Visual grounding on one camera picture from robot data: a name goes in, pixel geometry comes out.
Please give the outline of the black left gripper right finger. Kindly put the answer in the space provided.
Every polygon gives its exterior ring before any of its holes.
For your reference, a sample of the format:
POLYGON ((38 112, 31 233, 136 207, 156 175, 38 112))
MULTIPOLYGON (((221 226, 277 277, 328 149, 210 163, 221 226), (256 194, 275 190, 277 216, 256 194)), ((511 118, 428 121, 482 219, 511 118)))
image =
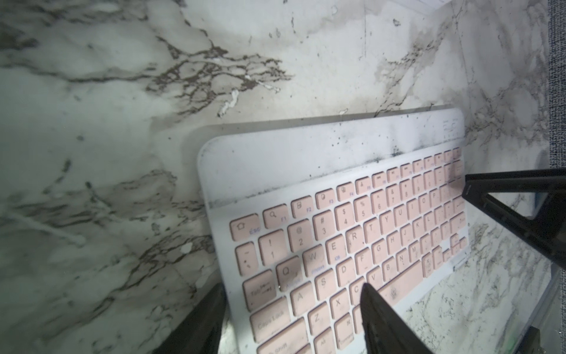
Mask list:
POLYGON ((361 315, 368 353, 431 354, 431 350, 368 283, 361 291, 361 315))

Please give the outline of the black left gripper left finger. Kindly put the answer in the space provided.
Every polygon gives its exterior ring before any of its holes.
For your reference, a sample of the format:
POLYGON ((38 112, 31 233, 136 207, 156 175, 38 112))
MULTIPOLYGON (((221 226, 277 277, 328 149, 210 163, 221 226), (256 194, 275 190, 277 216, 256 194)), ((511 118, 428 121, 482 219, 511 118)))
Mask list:
POLYGON ((218 353, 226 307, 226 290, 216 284, 153 353, 218 353))

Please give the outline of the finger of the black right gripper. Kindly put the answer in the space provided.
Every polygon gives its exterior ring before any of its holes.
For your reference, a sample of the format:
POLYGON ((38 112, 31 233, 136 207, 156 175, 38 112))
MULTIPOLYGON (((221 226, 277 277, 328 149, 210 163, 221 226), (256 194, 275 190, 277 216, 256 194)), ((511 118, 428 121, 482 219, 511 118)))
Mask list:
POLYGON ((467 174, 462 196, 565 267, 565 169, 467 174))

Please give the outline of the pink keyboard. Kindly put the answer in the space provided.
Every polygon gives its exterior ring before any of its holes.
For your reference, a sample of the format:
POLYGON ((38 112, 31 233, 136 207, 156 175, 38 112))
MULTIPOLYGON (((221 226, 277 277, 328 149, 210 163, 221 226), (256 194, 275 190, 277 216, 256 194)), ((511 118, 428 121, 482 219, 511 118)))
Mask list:
POLYGON ((232 134, 198 173, 241 353, 362 353, 469 254, 458 109, 232 134))

